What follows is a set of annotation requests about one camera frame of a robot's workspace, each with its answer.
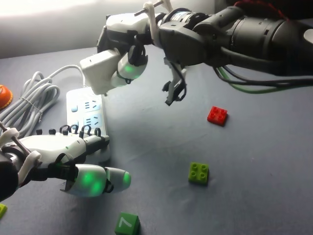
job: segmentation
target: red lego block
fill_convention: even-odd
[[[213,106],[207,120],[211,123],[224,126],[227,118],[227,110]]]

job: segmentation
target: green cable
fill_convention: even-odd
[[[222,77],[224,79],[231,81],[222,67],[219,67],[217,69],[219,70],[220,74],[222,75]],[[236,84],[230,84],[229,83],[229,85],[232,86],[233,88],[235,88],[236,90],[239,90],[241,92],[248,93],[248,94],[266,94],[266,93],[271,93],[271,92],[280,92],[280,91],[289,90],[289,89],[293,89],[293,88],[309,87],[309,86],[292,86],[292,87],[283,87],[283,88],[280,87],[280,88],[253,90],[253,89],[244,88],[243,86],[236,85]]]

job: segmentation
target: orange object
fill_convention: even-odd
[[[13,100],[12,92],[4,85],[0,85],[0,110],[8,106]]]

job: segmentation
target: table surface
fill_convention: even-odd
[[[58,68],[94,48],[0,60],[0,84],[20,96],[36,71]],[[312,88],[273,94],[241,93],[206,65],[190,67],[188,93],[168,107],[161,91],[171,79],[163,52],[147,47],[148,66],[131,85],[105,100],[111,161],[131,173],[122,193],[78,198],[60,192],[63,181],[31,182],[3,203],[6,235],[113,235],[118,215],[138,214],[142,235],[313,234]],[[270,75],[237,69],[252,78]],[[38,128],[66,124],[66,93],[81,87],[75,70],[54,78],[57,104]],[[207,122],[211,107],[228,110],[225,127]],[[207,187],[188,183],[191,162],[209,164]]]

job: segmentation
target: white wall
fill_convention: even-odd
[[[94,47],[106,15],[136,12],[146,1],[0,0],[0,58]],[[172,0],[172,5],[214,12],[214,0]]]

